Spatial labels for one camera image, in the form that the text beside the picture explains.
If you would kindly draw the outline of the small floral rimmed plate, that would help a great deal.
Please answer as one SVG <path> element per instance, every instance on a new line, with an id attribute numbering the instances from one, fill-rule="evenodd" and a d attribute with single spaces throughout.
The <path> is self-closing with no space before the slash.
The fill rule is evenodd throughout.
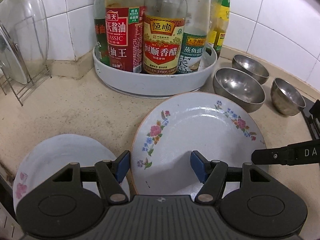
<path id="1" fill-rule="evenodd" d="M 265 147 L 255 121 L 231 100 L 204 92 L 173 96 L 137 130 L 131 150 L 134 187 L 144 195 L 195 197 L 202 184 L 191 168 L 192 151 L 241 167 Z"/>

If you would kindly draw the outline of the small steel bowl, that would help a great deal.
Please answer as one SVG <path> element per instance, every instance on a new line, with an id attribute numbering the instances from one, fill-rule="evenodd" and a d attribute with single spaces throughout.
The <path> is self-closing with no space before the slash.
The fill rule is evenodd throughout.
<path id="1" fill-rule="evenodd" d="M 300 92 L 279 77 L 272 82 L 270 96 L 275 109 L 284 116 L 295 116 L 306 107 Z"/>

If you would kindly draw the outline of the pink flower plate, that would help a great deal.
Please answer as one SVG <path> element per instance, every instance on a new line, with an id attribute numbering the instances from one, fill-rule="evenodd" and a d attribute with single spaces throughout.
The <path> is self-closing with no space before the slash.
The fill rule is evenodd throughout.
<path id="1" fill-rule="evenodd" d="M 69 163 L 91 167 L 102 160 L 115 160 L 116 156 L 100 142 L 77 134 L 62 134 L 36 145 L 19 165 L 14 185 L 13 203 L 54 175 Z"/>

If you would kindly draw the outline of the large steel bowl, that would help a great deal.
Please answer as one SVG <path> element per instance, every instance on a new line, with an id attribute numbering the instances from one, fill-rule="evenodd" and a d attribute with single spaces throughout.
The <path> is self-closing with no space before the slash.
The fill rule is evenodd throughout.
<path id="1" fill-rule="evenodd" d="M 250 75 L 234 69 L 220 68 L 213 76 L 215 94 L 223 96 L 247 113 L 257 111 L 266 100 L 266 94 L 261 84 Z"/>

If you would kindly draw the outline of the black gas stove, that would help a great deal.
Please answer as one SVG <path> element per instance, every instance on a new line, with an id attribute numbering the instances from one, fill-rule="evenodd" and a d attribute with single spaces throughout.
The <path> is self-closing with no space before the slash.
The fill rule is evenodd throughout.
<path id="1" fill-rule="evenodd" d="M 305 100 L 305 103 L 306 103 L 306 107 L 302 111 L 304 121 L 307 125 L 309 132 L 310 132 L 312 140 L 318 140 L 319 139 L 319 128 L 314 123 L 314 119 L 313 119 L 311 113 L 309 112 L 315 103 L 313 101 L 311 101 L 310 99 L 306 98 L 305 96 L 303 96 L 303 99 Z"/>

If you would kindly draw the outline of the white two-tier turntable rack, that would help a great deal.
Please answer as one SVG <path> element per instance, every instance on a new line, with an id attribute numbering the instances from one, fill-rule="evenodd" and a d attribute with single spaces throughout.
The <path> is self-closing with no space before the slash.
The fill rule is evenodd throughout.
<path id="1" fill-rule="evenodd" d="M 92 55 L 96 74 L 107 87 L 130 96 L 151 99 L 164 99 L 201 89 L 217 62 L 215 50 L 208 46 L 202 55 L 198 71 L 189 74 L 151 75 L 125 72 L 100 62 L 98 47 L 93 49 Z"/>

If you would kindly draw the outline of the purple neck fish sauce bottle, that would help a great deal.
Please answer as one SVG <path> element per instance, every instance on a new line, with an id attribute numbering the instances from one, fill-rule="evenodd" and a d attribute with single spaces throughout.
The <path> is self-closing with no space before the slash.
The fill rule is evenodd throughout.
<path id="1" fill-rule="evenodd" d="M 210 25 L 211 0 L 186 0 L 188 11 L 185 19 L 178 74 L 198 71 Z"/>

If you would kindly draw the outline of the glass pot lid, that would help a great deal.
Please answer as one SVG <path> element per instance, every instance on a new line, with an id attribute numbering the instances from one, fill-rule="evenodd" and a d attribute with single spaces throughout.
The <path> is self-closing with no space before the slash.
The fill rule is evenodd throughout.
<path id="1" fill-rule="evenodd" d="M 46 64 L 49 48 L 47 15 L 42 0 L 1 2 L 1 67 L 27 84 Z"/>

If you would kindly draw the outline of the red label soy sauce bottle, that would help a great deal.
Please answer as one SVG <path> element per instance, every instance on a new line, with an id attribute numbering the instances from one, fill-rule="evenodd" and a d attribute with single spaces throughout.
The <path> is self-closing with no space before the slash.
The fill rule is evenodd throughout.
<path id="1" fill-rule="evenodd" d="M 110 66 L 140 73 L 143 63 L 145 0 L 105 0 Z"/>

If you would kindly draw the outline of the yellow label vinegar bottle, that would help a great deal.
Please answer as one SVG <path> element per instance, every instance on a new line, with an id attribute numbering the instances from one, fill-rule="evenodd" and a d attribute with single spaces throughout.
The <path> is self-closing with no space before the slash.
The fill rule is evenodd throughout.
<path id="1" fill-rule="evenodd" d="M 172 75 L 177 71 L 183 40 L 186 0 L 146 0 L 143 36 L 143 70 Z"/>

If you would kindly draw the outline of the green yellow oil bottle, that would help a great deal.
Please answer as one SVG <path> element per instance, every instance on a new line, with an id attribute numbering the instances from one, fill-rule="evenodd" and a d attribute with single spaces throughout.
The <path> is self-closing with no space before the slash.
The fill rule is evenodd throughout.
<path id="1" fill-rule="evenodd" d="M 230 0 L 212 0 L 210 13 L 211 25 L 207 42 L 219 57 L 229 24 Z"/>

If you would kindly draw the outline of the green label bottle behind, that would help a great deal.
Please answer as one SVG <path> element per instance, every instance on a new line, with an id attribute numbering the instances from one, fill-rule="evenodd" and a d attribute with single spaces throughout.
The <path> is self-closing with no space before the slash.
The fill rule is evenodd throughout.
<path id="1" fill-rule="evenodd" d="M 94 27 L 98 46 L 97 58 L 104 64 L 110 64 L 110 58 L 108 54 L 108 42 L 106 34 L 106 8 L 105 0 L 94 0 Z"/>

